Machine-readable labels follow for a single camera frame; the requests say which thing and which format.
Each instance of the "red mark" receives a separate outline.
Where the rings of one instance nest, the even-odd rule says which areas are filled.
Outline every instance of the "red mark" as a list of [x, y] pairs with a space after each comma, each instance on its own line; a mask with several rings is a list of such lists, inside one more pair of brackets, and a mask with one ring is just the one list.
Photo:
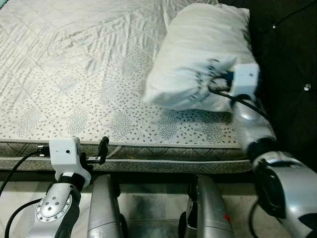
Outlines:
[[230, 217], [229, 217], [227, 214], [224, 215], [224, 218], [225, 218], [228, 222], [230, 222]]

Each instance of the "silver metal column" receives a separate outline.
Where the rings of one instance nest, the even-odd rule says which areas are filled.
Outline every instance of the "silver metal column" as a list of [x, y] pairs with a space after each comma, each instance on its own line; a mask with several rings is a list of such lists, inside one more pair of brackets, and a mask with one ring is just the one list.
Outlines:
[[90, 205], [88, 238], [123, 238], [118, 200], [109, 175], [98, 177]]
[[234, 238], [222, 196], [208, 176], [198, 175], [197, 203], [198, 238]]

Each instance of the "black connector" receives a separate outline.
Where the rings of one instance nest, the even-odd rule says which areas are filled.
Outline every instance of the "black connector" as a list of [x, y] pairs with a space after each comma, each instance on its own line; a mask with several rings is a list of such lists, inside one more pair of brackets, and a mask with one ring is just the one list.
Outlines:
[[104, 136], [98, 146], [98, 155], [97, 157], [100, 157], [99, 164], [102, 165], [106, 161], [106, 157], [108, 154], [108, 146], [109, 146], [109, 138], [107, 136]]
[[257, 157], [270, 151], [279, 151], [278, 145], [272, 138], [265, 137], [252, 142], [248, 146], [247, 155], [251, 163], [253, 163]]
[[282, 183], [266, 160], [260, 160], [254, 174], [259, 205], [270, 216], [285, 219], [285, 194]]
[[38, 153], [40, 157], [48, 157], [50, 156], [50, 147], [49, 145], [39, 145], [38, 146]]

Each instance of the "quilted mattress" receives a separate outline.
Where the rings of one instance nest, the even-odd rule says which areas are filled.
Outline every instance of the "quilted mattress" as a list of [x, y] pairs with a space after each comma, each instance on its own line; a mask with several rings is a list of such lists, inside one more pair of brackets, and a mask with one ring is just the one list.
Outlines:
[[141, 101], [170, 21], [194, 2], [8, 1], [0, 10], [2, 147], [69, 136], [98, 144], [107, 135], [114, 148], [238, 151], [230, 114]]

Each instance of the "dark fabric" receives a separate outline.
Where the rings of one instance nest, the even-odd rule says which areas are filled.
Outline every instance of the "dark fabric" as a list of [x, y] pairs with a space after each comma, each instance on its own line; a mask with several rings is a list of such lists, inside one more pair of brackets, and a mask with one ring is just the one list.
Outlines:
[[316, 0], [226, 2], [250, 9], [252, 48], [262, 72], [258, 96], [280, 148], [317, 170]]

